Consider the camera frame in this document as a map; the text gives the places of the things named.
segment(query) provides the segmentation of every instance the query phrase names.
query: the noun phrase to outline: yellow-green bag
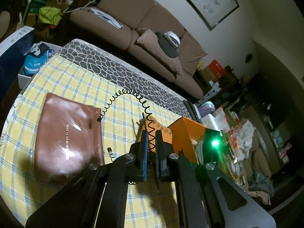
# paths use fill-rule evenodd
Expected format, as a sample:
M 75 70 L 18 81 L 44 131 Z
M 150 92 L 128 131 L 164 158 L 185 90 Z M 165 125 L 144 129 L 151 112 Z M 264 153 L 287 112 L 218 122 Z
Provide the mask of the yellow-green bag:
M 39 23 L 46 23 L 57 26 L 62 20 L 61 9 L 56 7 L 42 7 L 39 9 Z

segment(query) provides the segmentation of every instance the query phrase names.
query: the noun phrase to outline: silver bolt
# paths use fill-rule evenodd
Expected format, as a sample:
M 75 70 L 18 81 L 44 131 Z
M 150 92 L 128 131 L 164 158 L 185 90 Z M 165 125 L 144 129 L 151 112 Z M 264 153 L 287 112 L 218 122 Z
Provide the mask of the silver bolt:
M 134 154 L 126 154 L 125 155 L 125 158 L 128 159 L 128 160 L 134 159 L 134 157 L 135 157 Z
M 207 168 L 207 170 L 214 170 L 215 169 L 215 165 L 212 164 L 212 163 L 207 163 L 206 164 L 206 168 Z
M 172 159 L 178 159 L 179 156 L 178 156 L 178 154 L 173 153 L 173 154 L 170 154 L 169 157 Z
M 98 168 L 98 164 L 97 163 L 89 164 L 89 169 L 90 170 L 96 170 L 97 168 Z

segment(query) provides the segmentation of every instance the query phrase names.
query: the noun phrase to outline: dark floor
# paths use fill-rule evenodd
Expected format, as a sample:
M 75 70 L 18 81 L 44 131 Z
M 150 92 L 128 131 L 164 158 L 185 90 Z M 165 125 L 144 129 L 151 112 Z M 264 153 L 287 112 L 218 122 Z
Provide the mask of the dark floor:
M 18 78 L 16 78 L 8 90 L 2 104 L 0 105 L 0 133 L 2 131 L 5 119 L 20 91 L 21 90 L 19 88 Z

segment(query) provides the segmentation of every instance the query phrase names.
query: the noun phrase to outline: green light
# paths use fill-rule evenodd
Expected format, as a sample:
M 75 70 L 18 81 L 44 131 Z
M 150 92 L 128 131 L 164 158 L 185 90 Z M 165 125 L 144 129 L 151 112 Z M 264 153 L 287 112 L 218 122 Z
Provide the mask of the green light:
M 218 148 L 219 147 L 219 140 L 218 139 L 215 139 L 211 142 L 211 145 L 214 147 L 214 148 Z

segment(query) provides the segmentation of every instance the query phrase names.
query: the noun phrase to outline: yellow plaid tablecloth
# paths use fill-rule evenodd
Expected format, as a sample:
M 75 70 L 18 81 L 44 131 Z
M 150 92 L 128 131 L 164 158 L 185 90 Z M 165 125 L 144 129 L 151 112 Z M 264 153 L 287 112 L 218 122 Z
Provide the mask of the yellow plaid tablecloth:
M 104 108 L 121 87 L 60 57 L 52 57 L 36 74 L 16 106 L 0 150 L 0 194 L 14 216 L 25 225 L 27 218 L 52 197 L 59 186 L 38 183 L 33 163 L 38 121 L 47 92 L 83 104 Z M 153 116 L 168 126 L 180 116 L 148 101 Z M 110 163 L 107 147 L 115 158 L 129 151 L 135 142 L 143 108 L 138 100 L 120 96 L 102 120 L 105 163 Z M 147 181 L 129 186 L 125 227 L 161 228 L 178 226 L 174 185 L 156 189 L 153 172 Z

